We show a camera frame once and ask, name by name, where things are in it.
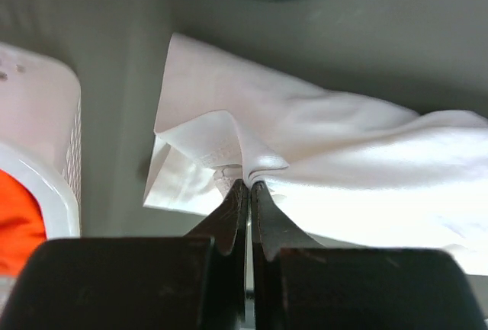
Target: white fabric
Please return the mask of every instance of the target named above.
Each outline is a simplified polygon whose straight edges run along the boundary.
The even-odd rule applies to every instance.
[[[171,149],[156,163],[155,148],[147,206],[208,214],[236,178],[266,181],[307,232],[443,248],[488,274],[488,121],[476,114],[420,117],[176,34],[155,133]]]

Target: white cloth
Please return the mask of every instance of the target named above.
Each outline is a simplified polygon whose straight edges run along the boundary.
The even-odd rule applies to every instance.
[[[171,149],[156,161],[155,148],[146,206],[208,214],[236,178],[265,181],[307,232],[443,248],[488,274],[488,121],[476,114],[420,117],[175,34],[155,133]]]

